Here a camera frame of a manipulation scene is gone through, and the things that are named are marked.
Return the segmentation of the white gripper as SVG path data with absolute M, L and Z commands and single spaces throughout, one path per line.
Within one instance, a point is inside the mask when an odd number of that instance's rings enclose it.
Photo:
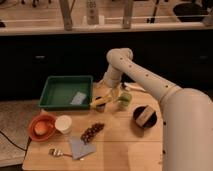
M 104 84 L 110 88 L 115 88 L 121 82 L 120 73 L 105 72 L 103 77 Z

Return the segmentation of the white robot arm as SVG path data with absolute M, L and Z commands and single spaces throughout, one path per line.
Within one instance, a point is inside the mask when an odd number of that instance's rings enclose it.
M 200 90 L 177 84 L 133 62 L 129 48 L 107 52 L 104 82 L 114 88 L 123 75 L 157 100 L 163 115 L 162 171 L 213 171 L 213 100 Z

